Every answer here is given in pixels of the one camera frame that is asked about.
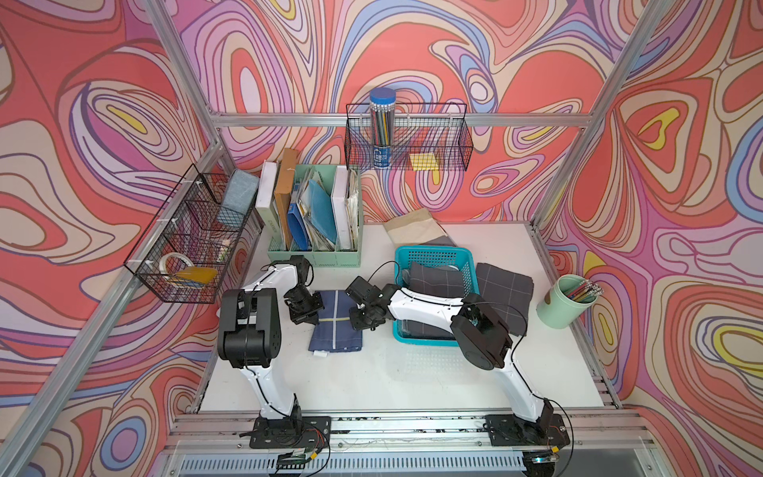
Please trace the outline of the navy blue cloth yellow stripe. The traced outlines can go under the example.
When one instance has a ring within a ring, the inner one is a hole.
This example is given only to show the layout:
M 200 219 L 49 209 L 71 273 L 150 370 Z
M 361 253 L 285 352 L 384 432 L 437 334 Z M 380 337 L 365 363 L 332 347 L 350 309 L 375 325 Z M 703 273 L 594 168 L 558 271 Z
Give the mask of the navy blue cloth yellow stripe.
M 342 290 L 321 290 L 324 308 L 318 312 L 308 351 L 314 354 L 355 353 L 363 348 L 363 332 L 355 330 L 349 311 L 355 302 Z

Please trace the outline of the dark grey grid cloth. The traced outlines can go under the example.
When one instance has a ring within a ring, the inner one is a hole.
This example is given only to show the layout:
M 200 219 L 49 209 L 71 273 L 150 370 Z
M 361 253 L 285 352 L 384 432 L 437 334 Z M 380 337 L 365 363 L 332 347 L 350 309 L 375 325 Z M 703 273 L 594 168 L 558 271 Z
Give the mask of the dark grey grid cloth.
M 534 280 L 530 276 L 485 262 L 478 262 L 476 276 L 481 296 L 507 324 L 510 333 L 517 337 L 525 336 Z
M 428 268 L 412 262 L 403 270 L 403 282 L 411 291 L 444 298 L 464 297 L 472 291 L 470 278 L 456 266 Z M 453 335 L 437 327 L 418 322 L 403 321 L 399 335 L 411 340 L 453 341 Z

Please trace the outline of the beige and grey cloth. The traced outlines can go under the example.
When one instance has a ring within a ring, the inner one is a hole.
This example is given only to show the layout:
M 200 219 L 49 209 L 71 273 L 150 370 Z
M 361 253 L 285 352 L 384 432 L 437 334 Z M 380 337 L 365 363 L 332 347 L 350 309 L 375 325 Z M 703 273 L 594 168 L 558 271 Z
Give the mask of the beige and grey cloth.
M 395 246 L 455 246 L 429 210 L 418 209 L 383 224 Z

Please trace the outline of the teal plastic basket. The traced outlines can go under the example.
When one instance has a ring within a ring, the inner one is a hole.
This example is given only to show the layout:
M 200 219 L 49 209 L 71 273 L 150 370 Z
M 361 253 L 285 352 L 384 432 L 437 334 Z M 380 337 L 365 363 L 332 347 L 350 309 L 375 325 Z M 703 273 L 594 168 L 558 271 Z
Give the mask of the teal plastic basket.
M 423 268 L 443 272 L 456 272 L 456 290 L 462 295 L 479 293 L 476 268 L 471 252 L 467 248 L 456 246 L 431 246 L 420 244 L 419 246 L 401 246 L 395 251 L 395 282 L 401 286 L 409 285 L 411 265 L 418 264 Z M 397 321 L 393 324 L 393 336 L 397 341 L 407 345 L 421 345 L 432 347 L 457 346 L 455 339 L 444 332 L 436 333 L 436 328 L 423 328 L 419 324 L 409 321 Z

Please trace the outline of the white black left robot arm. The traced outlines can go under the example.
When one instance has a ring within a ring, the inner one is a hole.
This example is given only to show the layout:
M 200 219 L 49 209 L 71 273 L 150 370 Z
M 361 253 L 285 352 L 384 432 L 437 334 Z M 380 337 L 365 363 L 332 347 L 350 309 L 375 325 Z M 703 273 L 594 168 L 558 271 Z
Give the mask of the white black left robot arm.
M 296 417 L 298 401 L 278 369 L 281 321 L 317 325 L 324 309 L 309 289 L 313 266 L 303 256 L 268 264 L 254 282 L 223 294 L 219 311 L 219 357 L 239 370 L 258 397 L 264 419 Z

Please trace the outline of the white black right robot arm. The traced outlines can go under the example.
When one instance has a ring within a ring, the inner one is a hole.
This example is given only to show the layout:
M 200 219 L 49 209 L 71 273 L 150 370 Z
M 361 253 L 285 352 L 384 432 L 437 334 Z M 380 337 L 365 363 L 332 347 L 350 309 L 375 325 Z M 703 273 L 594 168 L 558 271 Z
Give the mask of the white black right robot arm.
M 481 295 L 436 297 L 393 283 L 378 288 L 361 276 L 346 288 L 345 294 L 355 303 L 349 314 L 357 331 L 374 331 L 388 321 L 411 321 L 450 332 L 466 361 L 498 376 L 518 427 L 538 435 L 548 432 L 554 408 L 548 399 L 534 392 L 522 375 L 511 356 L 509 327 Z

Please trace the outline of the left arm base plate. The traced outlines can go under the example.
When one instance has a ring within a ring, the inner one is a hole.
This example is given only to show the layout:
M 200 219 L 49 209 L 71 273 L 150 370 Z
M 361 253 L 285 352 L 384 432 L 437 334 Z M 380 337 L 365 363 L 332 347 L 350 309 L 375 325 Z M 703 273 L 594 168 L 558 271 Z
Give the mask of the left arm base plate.
M 302 417 L 302 419 L 265 419 L 258 417 L 247 437 L 252 449 L 306 448 L 319 450 L 330 442 L 331 417 Z

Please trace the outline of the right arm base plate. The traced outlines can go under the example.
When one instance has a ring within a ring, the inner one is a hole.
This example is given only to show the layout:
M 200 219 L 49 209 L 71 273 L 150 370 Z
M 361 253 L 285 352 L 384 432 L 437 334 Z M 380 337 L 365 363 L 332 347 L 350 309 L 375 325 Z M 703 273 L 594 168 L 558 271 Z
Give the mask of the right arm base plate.
M 561 415 L 553 413 L 538 423 L 518 419 L 514 415 L 486 415 L 483 429 L 494 447 L 541 446 L 564 448 L 571 443 Z

